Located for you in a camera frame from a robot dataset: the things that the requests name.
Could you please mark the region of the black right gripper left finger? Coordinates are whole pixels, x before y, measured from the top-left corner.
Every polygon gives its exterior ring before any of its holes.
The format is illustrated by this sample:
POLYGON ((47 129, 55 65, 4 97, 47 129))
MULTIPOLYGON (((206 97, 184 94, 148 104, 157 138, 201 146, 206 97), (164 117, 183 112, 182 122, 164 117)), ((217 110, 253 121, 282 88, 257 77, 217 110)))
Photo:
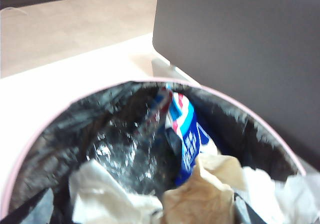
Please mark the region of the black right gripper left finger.
POLYGON ((15 209, 1 224, 49 224, 54 211, 54 194, 46 188, 15 209))

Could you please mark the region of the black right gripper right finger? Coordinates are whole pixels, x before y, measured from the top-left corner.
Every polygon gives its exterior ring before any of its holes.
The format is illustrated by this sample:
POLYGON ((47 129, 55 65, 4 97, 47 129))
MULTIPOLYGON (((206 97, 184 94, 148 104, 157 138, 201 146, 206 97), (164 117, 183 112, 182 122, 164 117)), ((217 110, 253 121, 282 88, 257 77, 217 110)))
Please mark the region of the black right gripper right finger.
POLYGON ((234 211, 235 211, 236 224, 261 224, 262 223, 262 219, 237 193, 234 194, 234 211))

